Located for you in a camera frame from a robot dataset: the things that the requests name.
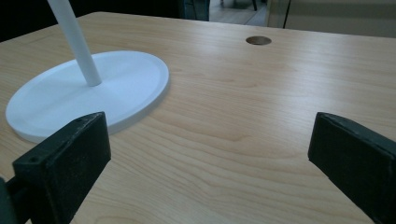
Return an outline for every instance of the white pole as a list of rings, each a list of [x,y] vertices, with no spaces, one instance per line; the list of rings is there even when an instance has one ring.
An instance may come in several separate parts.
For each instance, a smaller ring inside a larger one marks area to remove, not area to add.
[[[64,31],[67,42],[89,86],[97,86],[102,80],[93,62],[90,50],[78,25],[68,0],[48,0],[56,20]]]

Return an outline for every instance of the light wood tabletop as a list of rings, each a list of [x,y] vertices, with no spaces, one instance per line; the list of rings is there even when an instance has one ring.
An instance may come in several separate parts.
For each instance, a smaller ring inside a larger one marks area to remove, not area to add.
[[[78,20],[92,53],[153,54],[171,84],[110,136],[112,160],[72,223],[372,223],[307,150],[319,111],[396,140],[396,39],[105,12]],[[254,35],[272,43],[248,44]],[[5,180],[35,145],[8,126],[8,100],[72,59],[58,26],[0,43]]]

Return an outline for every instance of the gray floor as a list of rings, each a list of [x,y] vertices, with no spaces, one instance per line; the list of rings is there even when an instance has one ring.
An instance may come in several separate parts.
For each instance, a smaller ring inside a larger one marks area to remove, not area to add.
[[[266,5],[256,0],[255,11],[251,0],[211,0],[209,21],[264,26]]]

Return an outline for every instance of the lamp base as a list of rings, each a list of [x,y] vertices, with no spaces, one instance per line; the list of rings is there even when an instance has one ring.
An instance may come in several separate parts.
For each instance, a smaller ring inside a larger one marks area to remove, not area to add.
[[[110,134],[138,120],[164,97],[169,71],[159,58],[138,51],[92,55],[102,83],[89,87],[76,60],[62,63],[23,85],[7,105],[9,125],[39,143],[73,119],[104,111]]]

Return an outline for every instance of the white stand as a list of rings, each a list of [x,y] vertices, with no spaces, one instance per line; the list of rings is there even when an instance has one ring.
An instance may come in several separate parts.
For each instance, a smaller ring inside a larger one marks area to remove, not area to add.
[[[14,131],[39,143],[87,114],[104,111],[109,133],[146,116],[168,88],[166,64],[136,51],[92,57],[68,0],[48,1],[76,59],[35,77],[12,96],[6,117]]]

